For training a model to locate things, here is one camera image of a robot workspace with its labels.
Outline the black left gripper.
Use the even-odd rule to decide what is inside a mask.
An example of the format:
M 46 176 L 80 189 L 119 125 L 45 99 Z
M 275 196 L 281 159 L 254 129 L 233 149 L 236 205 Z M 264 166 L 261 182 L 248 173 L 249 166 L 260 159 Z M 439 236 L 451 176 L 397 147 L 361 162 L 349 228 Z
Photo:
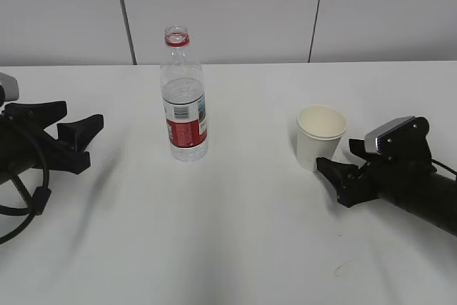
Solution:
M 87 146 L 104 128 L 104 117 L 95 114 L 80 121 L 57 124 L 58 137 L 46 142 L 46 158 L 39 137 L 44 129 L 67 115 L 65 101 L 40 104 L 10 103 L 1 114 L 1 183 L 31 168 L 42 170 L 42 184 L 49 184 L 49 169 L 80 174 L 91 166 Z

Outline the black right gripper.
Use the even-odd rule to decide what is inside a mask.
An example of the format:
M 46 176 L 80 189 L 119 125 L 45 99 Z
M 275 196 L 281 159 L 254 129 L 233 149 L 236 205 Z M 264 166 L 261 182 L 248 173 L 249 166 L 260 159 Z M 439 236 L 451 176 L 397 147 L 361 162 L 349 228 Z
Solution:
M 368 153 L 365 141 L 348 140 L 349 151 L 366 163 L 358 168 L 324 157 L 316 159 L 317 171 L 336 191 L 337 202 L 352 207 L 375 199 L 403 201 L 422 179 L 436 173 L 431 162 L 388 159 Z

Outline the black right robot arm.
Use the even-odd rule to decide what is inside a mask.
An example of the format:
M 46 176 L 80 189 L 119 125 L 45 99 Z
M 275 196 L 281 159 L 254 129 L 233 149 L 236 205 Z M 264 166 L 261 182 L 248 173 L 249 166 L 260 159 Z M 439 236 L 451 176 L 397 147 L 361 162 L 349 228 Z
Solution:
M 358 139 L 350 139 L 349 146 L 366 161 L 363 166 L 316 159 L 317 171 L 335 189 L 339 204 L 350 208 L 383 199 L 456 235 L 455 179 L 438 174 L 430 159 L 369 154 Z

